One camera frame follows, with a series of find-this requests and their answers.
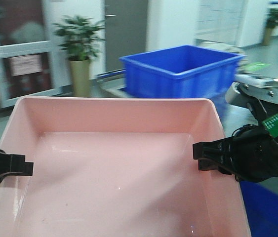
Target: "green leaves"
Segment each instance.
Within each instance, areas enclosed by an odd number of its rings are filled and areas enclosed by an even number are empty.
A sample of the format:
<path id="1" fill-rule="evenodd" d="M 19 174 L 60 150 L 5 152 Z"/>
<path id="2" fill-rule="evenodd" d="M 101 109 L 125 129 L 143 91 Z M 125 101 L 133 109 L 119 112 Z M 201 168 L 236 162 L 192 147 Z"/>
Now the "green leaves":
<path id="1" fill-rule="evenodd" d="M 273 29 L 278 26 L 278 8 L 270 8 L 266 22 L 266 28 Z"/>
<path id="2" fill-rule="evenodd" d="M 54 34 L 64 40 L 59 46 L 68 51 L 70 59 L 85 60 L 98 56 L 99 44 L 96 42 L 104 40 L 98 36 L 98 31 L 105 29 L 105 21 L 91 24 L 90 20 L 81 16 L 64 16 L 63 21 L 66 24 L 53 24 L 57 28 Z"/>

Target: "white wall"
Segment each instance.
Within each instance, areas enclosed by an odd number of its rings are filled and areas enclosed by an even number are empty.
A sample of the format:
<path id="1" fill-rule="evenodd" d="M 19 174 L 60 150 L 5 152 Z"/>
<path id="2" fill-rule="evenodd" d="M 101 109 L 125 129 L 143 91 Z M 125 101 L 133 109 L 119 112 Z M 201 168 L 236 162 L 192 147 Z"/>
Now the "white wall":
<path id="1" fill-rule="evenodd" d="M 147 51 L 194 44 L 199 0 L 151 0 L 148 9 Z"/>
<path id="2" fill-rule="evenodd" d="M 262 41 L 269 0 L 245 0 L 237 46 L 245 47 Z"/>

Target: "plant pot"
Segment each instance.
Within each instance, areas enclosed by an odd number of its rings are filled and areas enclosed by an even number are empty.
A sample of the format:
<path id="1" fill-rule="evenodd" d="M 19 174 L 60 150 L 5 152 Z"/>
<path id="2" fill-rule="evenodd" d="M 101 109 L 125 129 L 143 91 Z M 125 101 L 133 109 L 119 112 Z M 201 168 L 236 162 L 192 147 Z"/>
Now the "plant pot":
<path id="1" fill-rule="evenodd" d="M 265 28 L 264 38 L 262 41 L 262 45 L 269 45 L 272 37 L 273 29 L 272 28 Z"/>
<path id="2" fill-rule="evenodd" d="M 69 60 L 73 94 L 75 97 L 90 97 L 89 65 L 90 60 Z"/>

